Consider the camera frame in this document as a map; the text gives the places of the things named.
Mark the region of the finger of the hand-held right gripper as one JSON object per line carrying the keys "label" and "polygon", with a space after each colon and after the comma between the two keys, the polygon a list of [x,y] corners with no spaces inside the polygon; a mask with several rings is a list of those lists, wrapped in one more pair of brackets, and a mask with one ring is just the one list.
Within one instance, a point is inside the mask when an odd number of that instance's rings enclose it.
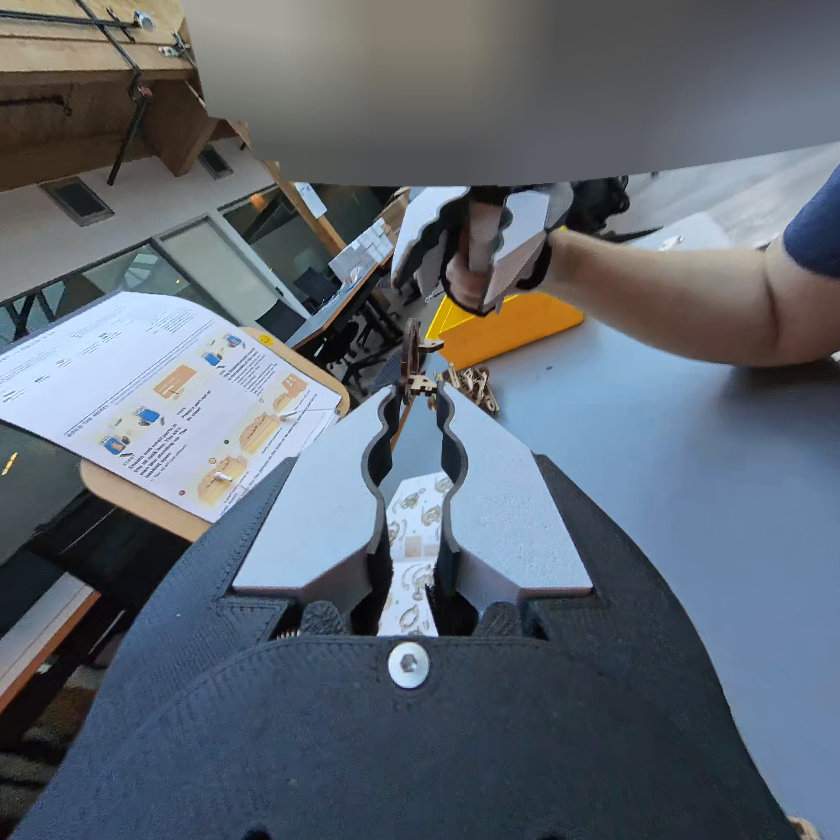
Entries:
{"label": "finger of the hand-held right gripper", "polygon": [[574,201],[569,182],[511,192],[502,205],[485,292],[485,311],[501,308],[517,291],[533,291],[552,258],[549,236],[562,226]]}
{"label": "finger of the hand-held right gripper", "polygon": [[391,287],[415,279],[422,295],[449,289],[447,264],[458,248],[469,215],[470,186],[417,188],[406,207],[391,268]]}

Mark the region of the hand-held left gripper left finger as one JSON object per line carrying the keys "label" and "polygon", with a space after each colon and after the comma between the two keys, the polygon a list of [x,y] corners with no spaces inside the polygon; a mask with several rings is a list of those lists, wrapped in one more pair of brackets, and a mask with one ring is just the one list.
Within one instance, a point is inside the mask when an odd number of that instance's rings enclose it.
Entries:
{"label": "hand-held left gripper left finger", "polygon": [[327,601],[377,631],[392,577],[380,491],[402,398],[381,388],[297,457],[233,579],[237,595]]}

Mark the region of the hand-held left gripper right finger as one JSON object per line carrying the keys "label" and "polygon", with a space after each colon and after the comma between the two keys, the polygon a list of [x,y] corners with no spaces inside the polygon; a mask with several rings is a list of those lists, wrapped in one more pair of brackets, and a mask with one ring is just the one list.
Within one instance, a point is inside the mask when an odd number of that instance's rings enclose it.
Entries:
{"label": "hand-held left gripper right finger", "polygon": [[531,602],[592,595],[531,449],[452,385],[438,384],[436,406],[450,481],[429,591],[438,634],[473,634],[495,604],[519,620]]}

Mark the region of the wooden ring part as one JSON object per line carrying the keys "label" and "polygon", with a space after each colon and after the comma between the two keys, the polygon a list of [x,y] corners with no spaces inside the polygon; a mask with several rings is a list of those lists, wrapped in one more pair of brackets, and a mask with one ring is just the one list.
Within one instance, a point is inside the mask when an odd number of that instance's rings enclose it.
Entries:
{"label": "wooden ring part", "polygon": [[411,402],[413,378],[419,375],[420,365],[420,326],[416,318],[406,321],[402,342],[402,357],[398,387],[405,404]]}

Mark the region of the person's right forearm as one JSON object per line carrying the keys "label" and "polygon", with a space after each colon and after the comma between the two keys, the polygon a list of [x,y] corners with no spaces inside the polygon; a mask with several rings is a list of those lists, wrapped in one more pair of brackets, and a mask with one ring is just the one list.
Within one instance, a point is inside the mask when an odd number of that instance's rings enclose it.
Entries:
{"label": "person's right forearm", "polygon": [[782,238],[750,248],[657,252],[565,229],[541,290],[649,347],[772,368],[839,350],[838,279],[794,262]]}

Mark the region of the assembled wooden model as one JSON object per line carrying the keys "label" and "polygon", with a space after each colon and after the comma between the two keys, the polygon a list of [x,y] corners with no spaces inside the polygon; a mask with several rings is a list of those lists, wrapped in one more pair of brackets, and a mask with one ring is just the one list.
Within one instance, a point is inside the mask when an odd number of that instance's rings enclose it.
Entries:
{"label": "assembled wooden model", "polygon": [[486,364],[476,364],[457,370],[448,363],[444,371],[434,373],[436,382],[451,385],[458,393],[485,413],[495,416],[500,407],[490,386],[490,370]]}

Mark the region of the person's right hand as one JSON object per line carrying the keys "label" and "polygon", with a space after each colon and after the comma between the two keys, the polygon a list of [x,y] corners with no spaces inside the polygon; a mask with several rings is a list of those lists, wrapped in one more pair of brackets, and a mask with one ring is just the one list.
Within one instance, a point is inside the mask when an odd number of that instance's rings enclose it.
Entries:
{"label": "person's right hand", "polygon": [[469,269],[468,259],[463,251],[457,251],[447,263],[444,285],[447,297],[457,307],[475,316],[487,313],[485,296],[488,278]]}

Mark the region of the stack of white boxes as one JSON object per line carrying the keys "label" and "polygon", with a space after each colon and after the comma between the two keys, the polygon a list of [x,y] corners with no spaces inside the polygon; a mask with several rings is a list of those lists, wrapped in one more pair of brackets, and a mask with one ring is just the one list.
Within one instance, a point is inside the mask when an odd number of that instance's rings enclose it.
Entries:
{"label": "stack of white boxes", "polygon": [[329,262],[331,272],[349,285],[362,280],[392,257],[396,241],[383,217],[377,218]]}

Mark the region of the assembly booklet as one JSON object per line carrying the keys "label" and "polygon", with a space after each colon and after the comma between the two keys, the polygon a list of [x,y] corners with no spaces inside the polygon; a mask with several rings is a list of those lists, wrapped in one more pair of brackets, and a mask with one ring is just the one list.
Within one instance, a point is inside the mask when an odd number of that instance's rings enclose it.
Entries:
{"label": "assembly booklet", "polygon": [[386,508],[392,582],[378,637],[436,637],[434,587],[443,505],[453,483],[444,471],[405,479]]}

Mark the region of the yellow plastic bin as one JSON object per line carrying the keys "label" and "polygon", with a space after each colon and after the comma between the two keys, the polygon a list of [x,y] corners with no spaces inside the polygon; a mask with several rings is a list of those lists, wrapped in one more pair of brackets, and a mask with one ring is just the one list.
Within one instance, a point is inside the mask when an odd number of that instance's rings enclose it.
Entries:
{"label": "yellow plastic bin", "polygon": [[579,309],[537,291],[507,297],[499,312],[485,317],[470,314],[445,297],[426,339],[443,341],[442,355],[461,370],[577,327],[584,319]]}

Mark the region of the wooden-edged desk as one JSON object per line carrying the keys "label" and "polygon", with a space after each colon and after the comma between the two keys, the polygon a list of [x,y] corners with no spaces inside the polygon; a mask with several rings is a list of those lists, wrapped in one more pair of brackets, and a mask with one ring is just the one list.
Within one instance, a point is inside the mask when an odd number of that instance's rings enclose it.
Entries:
{"label": "wooden-edged desk", "polygon": [[299,353],[323,335],[342,329],[360,313],[377,282],[386,275],[386,268],[375,266],[356,281],[344,283],[323,306],[286,341],[286,346]]}

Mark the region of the wooden display board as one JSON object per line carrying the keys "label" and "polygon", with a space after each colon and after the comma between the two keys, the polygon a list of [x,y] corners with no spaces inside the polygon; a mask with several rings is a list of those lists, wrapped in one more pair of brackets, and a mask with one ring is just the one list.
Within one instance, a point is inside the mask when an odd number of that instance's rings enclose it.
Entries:
{"label": "wooden display board", "polygon": [[[332,392],[339,394],[340,401],[336,407],[336,412],[338,417],[347,415],[350,411],[351,394],[340,380],[328,371],[319,368],[300,352],[286,346],[268,331],[259,327],[245,327],[244,331],[258,343],[263,339],[268,339],[266,347],[270,352],[278,355],[315,382],[319,382]],[[169,501],[157,497],[89,460],[83,459],[80,462],[80,477],[85,487],[95,496],[156,527],[173,533],[189,543],[194,543],[200,539],[211,527],[209,521],[180,509]]]}

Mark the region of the printed instruction sheet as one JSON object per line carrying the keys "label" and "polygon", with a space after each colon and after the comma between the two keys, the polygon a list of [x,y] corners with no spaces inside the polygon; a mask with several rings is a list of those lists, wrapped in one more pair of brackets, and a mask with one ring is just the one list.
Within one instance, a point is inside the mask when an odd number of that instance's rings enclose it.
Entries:
{"label": "printed instruction sheet", "polygon": [[2,353],[2,421],[214,523],[340,419],[339,394],[244,329],[114,292]]}

